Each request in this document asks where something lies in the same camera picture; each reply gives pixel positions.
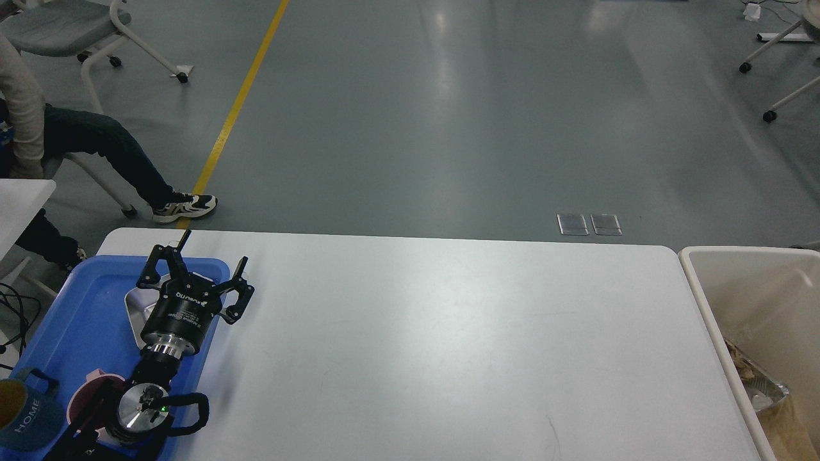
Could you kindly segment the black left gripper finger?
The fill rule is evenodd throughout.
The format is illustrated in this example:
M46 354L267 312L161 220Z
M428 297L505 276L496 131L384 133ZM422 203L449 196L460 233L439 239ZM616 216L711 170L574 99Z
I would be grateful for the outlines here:
M237 267L235 268L231 279L219 283L213 288L217 297L226 295L230 292L235 292L237 294L237 299L234 304L224 305L218 312L220 318L222 318L226 324L231 326L237 321L240 321L252 296L254 296L255 293L255 287L250 285L248 280L246 280L243 275L244 269L246 268L248 262L248 257L241 257L241 259L238 260Z
M176 246L154 245L136 281L136 286L140 289L152 289L160 286L161 275L156 269L159 261L164 261L167 264L170 279L188 281L190 272L181 253L191 233L191 230L186 230Z

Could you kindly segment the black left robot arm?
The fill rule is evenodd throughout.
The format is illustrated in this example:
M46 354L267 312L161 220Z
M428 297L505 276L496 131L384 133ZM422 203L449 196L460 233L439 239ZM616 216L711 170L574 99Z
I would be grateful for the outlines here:
M217 323L242 318L255 289L241 257L156 245L146 259L99 256L75 269L40 327L29 361L59 380L63 432L47 460L168 460L203 429L197 391Z

